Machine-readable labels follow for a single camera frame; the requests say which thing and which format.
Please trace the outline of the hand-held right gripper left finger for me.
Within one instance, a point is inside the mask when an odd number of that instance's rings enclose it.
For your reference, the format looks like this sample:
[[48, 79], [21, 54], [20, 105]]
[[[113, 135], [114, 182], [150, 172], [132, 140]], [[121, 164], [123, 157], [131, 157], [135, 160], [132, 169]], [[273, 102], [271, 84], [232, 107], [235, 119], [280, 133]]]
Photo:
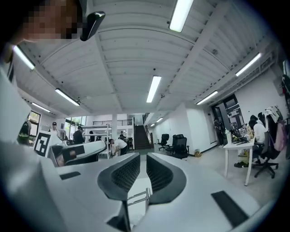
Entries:
[[57, 168], [65, 187], [94, 219], [131, 231], [128, 192], [140, 173], [140, 154]]

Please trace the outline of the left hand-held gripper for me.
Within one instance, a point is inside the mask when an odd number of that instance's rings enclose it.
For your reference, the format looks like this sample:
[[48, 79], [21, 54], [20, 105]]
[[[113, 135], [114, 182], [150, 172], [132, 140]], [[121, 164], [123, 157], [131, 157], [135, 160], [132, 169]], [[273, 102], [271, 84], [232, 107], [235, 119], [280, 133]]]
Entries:
[[34, 152], [50, 159], [55, 167], [59, 167], [57, 158], [61, 153], [64, 165], [69, 166], [97, 162], [100, 153], [106, 150], [106, 144], [102, 140], [65, 146], [56, 134], [40, 130], [34, 142]]

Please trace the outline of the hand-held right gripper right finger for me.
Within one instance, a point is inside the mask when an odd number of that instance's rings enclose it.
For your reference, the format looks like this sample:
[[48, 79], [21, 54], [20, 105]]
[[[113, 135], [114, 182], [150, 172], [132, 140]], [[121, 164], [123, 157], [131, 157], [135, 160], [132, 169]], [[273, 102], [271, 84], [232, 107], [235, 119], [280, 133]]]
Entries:
[[153, 193], [136, 232], [228, 232], [260, 208], [211, 169], [156, 153], [146, 160]]

